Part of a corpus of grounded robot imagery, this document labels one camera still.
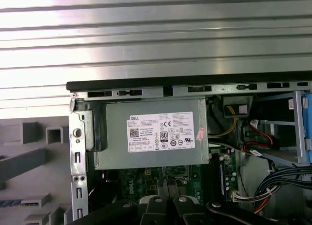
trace ribbed metal panel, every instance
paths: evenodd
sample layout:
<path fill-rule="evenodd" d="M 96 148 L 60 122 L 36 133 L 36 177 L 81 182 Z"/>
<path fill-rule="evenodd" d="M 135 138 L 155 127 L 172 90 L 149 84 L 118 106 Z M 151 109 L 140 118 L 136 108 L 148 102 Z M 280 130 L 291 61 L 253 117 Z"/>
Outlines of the ribbed metal panel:
<path fill-rule="evenodd" d="M 66 115 L 67 81 L 309 71 L 311 16 L 312 0 L 0 0 L 0 118 Z"/>

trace mounting hole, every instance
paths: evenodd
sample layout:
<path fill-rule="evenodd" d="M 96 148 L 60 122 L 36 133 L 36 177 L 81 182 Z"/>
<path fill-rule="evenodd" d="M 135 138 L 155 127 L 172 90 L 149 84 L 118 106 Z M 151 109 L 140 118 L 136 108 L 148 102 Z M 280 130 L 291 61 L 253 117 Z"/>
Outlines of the mounting hole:
<path fill-rule="evenodd" d="M 81 129 L 75 129 L 73 135 L 75 137 L 81 137 L 81 135 L 82 135 Z"/>

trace qr code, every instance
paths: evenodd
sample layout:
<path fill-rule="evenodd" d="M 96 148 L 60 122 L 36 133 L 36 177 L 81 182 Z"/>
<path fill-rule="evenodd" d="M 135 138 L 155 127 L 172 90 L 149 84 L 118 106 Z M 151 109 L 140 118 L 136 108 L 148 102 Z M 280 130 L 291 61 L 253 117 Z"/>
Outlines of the qr code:
<path fill-rule="evenodd" d="M 130 129 L 130 137 L 139 137 L 138 129 Z"/>

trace warning label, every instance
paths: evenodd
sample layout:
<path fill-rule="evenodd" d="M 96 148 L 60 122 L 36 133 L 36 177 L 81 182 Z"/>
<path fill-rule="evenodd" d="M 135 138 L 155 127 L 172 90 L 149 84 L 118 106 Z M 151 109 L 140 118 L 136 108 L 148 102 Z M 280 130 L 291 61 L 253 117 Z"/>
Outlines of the warning label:
<path fill-rule="evenodd" d="M 131 115 L 128 152 L 195 148 L 193 112 Z"/>

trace white connector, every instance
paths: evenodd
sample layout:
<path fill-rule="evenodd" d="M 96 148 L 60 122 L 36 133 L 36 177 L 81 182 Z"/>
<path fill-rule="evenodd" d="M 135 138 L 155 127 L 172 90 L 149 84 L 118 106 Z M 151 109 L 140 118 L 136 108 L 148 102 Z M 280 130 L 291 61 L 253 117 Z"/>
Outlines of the white connector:
<path fill-rule="evenodd" d="M 236 195 L 239 195 L 239 192 L 237 190 L 231 190 L 231 200 L 232 202 L 238 202 Z"/>

